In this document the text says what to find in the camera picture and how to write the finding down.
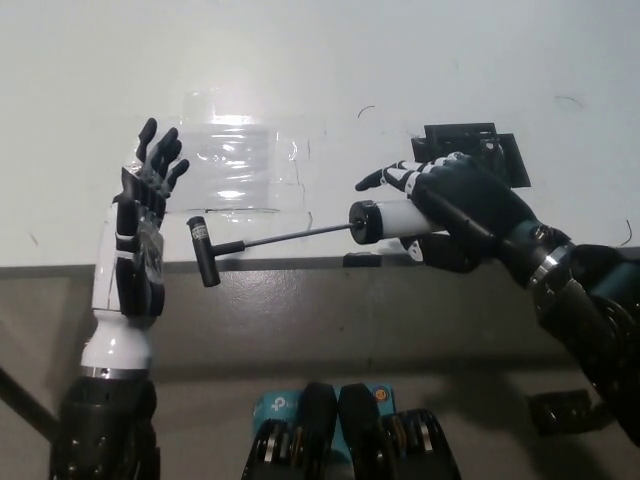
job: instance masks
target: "black plastic part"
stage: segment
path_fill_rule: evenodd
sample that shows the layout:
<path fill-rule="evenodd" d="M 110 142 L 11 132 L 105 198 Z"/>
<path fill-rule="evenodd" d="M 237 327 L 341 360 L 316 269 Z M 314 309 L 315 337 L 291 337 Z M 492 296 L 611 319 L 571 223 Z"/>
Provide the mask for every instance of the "black plastic part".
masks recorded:
<path fill-rule="evenodd" d="M 453 152 L 463 152 L 510 187 L 531 186 L 514 135 L 498 134 L 495 124 L 425 125 L 424 130 L 425 138 L 411 139 L 416 162 L 428 163 Z"/>
<path fill-rule="evenodd" d="M 366 385 L 342 387 L 338 417 L 356 480 L 396 478 L 391 441 L 382 428 L 376 400 Z"/>
<path fill-rule="evenodd" d="M 338 415 L 344 441 L 350 449 L 361 447 L 380 419 L 376 399 L 364 383 L 342 387 Z"/>
<path fill-rule="evenodd" d="M 527 398 L 531 420 L 541 436 L 601 430 L 614 418 L 604 404 L 592 406 L 587 390 L 544 393 Z"/>
<path fill-rule="evenodd" d="M 309 383 L 298 399 L 295 425 L 321 435 L 331 444 L 338 416 L 338 400 L 332 385 Z"/>
<path fill-rule="evenodd" d="M 56 438 L 60 428 L 58 420 L 2 368 L 0 368 L 0 400 L 47 441 L 52 442 Z"/>
<path fill-rule="evenodd" d="M 216 257 L 211 246 L 209 230 L 203 217 L 192 217 L 187 221 L 191 230 L 193 250 L 198 261 L 198 269 L 205 287 L 220 285 L 220 274 L 216 267 Z"/>
<path fill-rule="evenodd" d="M 51 448 L 52 476 L 159 478 L 151 426 L 156 403 L 148 380 L 78 378 L 62 401 L 60 433 Z"/>
<path fill-rule="evenodd" d="M 418 240 L 422 261 L 429 267 L 455 273 L 469 273 L 480 265 L 480 259 L 468 255 L 449 235 L 431 233 Z"/>
<path fill-rule="evenodd" d="M 382 215 L 372 200 L 355 202 L 351 205 L 349 223 L 357 225 L 352 227 L 350 231 L 353 239 L 360 245 L 377 243 L 382 239 Z"/>
<path fill-rule="evenodd" d="M 459 480 L 460 472 L 444 431 L 429 410 L 409 410 L 382 417 L 391 438 L 395 478 Z"/>

